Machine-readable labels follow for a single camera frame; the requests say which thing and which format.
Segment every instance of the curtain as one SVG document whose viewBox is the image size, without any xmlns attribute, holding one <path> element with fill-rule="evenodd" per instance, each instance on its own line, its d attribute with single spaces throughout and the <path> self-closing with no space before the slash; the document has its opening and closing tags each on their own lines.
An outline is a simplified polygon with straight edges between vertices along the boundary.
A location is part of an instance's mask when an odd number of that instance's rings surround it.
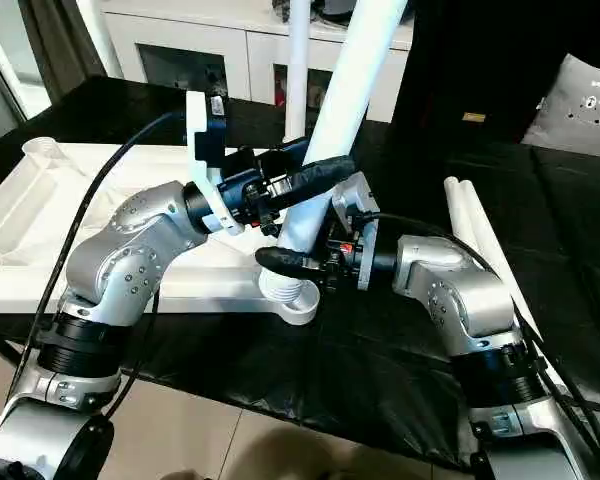
<svg viewBox="0 0 600 480">
<path fill-rule="evenodd" d="M 106 76 L 76 0 L 19 0 L 22 18 L 53 103 L 92 76 Z"/>
</svg>

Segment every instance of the white bracket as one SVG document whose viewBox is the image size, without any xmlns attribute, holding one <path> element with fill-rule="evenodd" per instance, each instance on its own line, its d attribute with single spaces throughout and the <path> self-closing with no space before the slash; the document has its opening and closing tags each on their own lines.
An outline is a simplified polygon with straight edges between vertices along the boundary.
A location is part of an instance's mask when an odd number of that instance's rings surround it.
<svg viewBox="0 0 600 480">
<path fill-rule="evenodd" d="M 218 187 L 210 179 L 207 162 L 196 159 L 196 133 L 207 131 L 207 104 L 204 93 L 187 92 L 186 96 L 186 121 L 187 121 L 187 155 L 191 165 L 193 183 L 209 203 L 211 211 L 216 216 L 222 227 L 230 235 L 239 235 L 244 231 L 244 226 L 231 216 L 231 212 L 224 204 Z"/>
</svg>

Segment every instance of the gray pillow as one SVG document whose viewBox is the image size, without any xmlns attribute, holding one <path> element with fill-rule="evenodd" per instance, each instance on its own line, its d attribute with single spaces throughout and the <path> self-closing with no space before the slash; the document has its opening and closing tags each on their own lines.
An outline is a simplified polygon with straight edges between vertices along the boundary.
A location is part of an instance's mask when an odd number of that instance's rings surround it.
<svg viewBox="0 0 600 480">
<path fill-rule="evenodd" d="M 600 69 L 567 55 L 522 142 L 600 156 Z"/>
</svg>

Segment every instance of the white cabinet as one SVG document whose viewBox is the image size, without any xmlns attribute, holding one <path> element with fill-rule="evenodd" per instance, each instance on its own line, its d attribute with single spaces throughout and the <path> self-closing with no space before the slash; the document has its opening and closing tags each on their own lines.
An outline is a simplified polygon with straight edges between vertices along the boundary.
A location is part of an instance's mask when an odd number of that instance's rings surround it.
<svg viewBox="0 0 600 480">
<path fill-rule="evenodd" d="M 101 0 L 101 6 L 124 78 L 284 104 L 289 29 L 271 0 Z M 309 36 L 311 108 L 320 104 L 346 30 L 316 21 Z M 412 36 L 412 23 L 396 30 L 368 119 L 391 121 Z"/>
<path fill-rule="evenodd" d="M 251 100 L 276 104 L 276 81 L 280 82 L 280 69 L 277 65 L 289 62 L 289 37 L 247 32 L 249 49 L 249 75 Z M 309 69 L 332 72 L 340 54 L 341 43 L 323 40 L 309 40 Z M 369 101 L 367 119 L 390 122 L 396 105 L 396 98 L 402 82 L 402 74 L 407 62 L 407 51 L 389 50 L 387 59 L 380 70 L 376 85 Z M 328 75 L 316 75 L 317 81 L 327 82 Z M 312 75 L 309 75 L 308 89 L 312 88 Z"/>
<path fill-rule="evenodd" d="M 251 99 L 244 30 L 108 13 L 124 78 Z"/>
</svg>

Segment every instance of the cabinet door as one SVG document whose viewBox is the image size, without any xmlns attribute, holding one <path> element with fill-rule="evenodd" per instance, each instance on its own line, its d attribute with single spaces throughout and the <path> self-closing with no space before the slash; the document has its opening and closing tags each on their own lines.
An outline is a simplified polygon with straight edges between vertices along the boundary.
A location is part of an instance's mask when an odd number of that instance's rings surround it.
<svg viewBox="0 0 600 480">
<path fill-rule="evenodd" d="M 127 80 L 251 99 L 243 30 L 106 14 Z"/>
<path fill-rule="evenodd" d="M 247 32 L 247 45 L 251 100 L 283 106 L 289 38 Z M 309 40 L 308 108 L 315 108 L 320 103 L 320 96 L 326 91 L 331 77 L 328 72 L 335 68 L 341 47 L 341 43 Z M 371 94 L 367 119 L 391 121 L 407 55 L 405 51 L 389 50 Z"/>
</svg>

